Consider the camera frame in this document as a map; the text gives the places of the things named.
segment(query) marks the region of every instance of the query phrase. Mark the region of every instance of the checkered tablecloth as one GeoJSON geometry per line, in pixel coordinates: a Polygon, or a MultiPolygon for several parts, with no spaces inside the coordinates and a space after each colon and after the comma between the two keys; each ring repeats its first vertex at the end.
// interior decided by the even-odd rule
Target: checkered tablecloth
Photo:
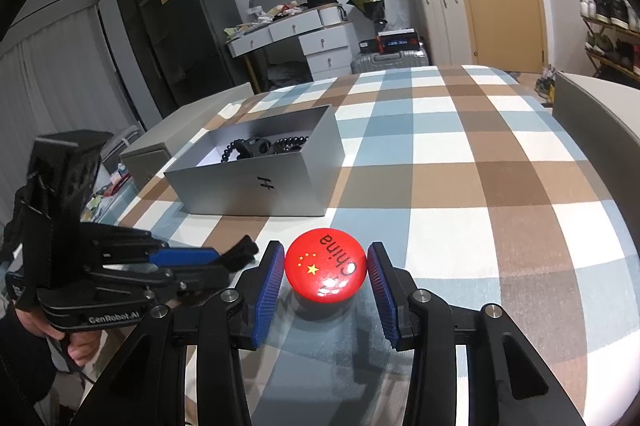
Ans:
{"type": "MultiPolygon", "coordinates": [[[[343,229],[365,249],[382,241],[395,266],[450,304],[502,305],[587,424],[613,424],[640,385],[640,263],[616,204],[562,127],[503,72],[426,67],[254,96],[191,143],[220,125],[326,104],[337,109],[346,158],[324,217],[188,215],[161,172],[120,225],[221,251],[246,233],[261,249],[270,240],[286,248],[319,227],[343,229]]],[[[266,344],[245,353],[243,368],[256,426],[399,425],[411,353],[384,339],[368,281],[318,317],[285,280],[266,344]]],[[[461,347],[458,391],[466,424],[461,347]]]]}

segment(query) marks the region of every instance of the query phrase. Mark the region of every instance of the red button pin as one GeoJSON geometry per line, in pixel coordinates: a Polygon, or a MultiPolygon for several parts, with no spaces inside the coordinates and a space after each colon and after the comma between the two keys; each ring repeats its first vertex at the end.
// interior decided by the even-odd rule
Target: red button pin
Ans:
{"type": "Polygon", "coordinates": [[[367,274],[362,246],[340,229],[312,229],[289,246],[284,261],[289,283],[298,294],[320,303],[353,296],[367,274]]]}

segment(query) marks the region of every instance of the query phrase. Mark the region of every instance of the human hand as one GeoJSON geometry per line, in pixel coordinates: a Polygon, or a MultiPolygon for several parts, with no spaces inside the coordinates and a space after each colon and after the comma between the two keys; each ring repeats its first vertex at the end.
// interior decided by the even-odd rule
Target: human hand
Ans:
{"type": "MultiPolygon", "coordinates": [[[[40,307],[35,307],[29,312],[16,309],[15,314],[22,326],[34,336],[39,338],[48,336],[58,341],[65,337],[64,332],[54,329],[51,324],[47,322],[40,307]]],[[[98,352],[101,335],[102,332],[100,330],[73,332],[69,336],[69,346],[66,350],[69,357],[73,359],[78,366],[85,366],[98,352]]]]}

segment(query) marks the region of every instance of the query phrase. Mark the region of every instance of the metal bolt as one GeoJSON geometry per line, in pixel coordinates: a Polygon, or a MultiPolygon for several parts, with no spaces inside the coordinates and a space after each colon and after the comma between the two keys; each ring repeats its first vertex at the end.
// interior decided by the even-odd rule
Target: metal bolt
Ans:
{"type": "Polygon", "coordinates": [[[427,289],[418,289],[414,291],[414,298],[420,303],[427,303],[431,299],[431,293],[427,289]]]}
{"type": "Polygon", "coordinates": [[[236,301],[239,297],[240,293],[236,291],[236,289],[226,289],[225,291],[220,293],[220,298],[222,298],[222,301],[226,301],[227,303],[236,301]]]}
{"type": "Polygon", "coordinates": [[[156,305],[151,309],[152,318],[164,318],[169,312],[169,307],[166,305],[156,305]]]}
{"type": "Polygon", "coordinates": [[[484,308],[484,312],[486,312],[486,315],[491,318],[499,318],[502,316],[502,309],[493,303],[491,305],[487,305],[484,308]]]}

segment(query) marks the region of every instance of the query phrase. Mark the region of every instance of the dark gray refrigerator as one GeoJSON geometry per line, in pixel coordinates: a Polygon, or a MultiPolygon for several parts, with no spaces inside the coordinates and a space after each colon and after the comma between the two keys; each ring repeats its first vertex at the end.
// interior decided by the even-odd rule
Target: dark gray refrigerator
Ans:
{"type": "Polygon", "coordinates": [[[250,81],[242,60],[225,45],[225,28],[242,23],[236,0],[168,0],[162,7],[168,42],[183,73],[169,82],[185,105],[250,81]]]}

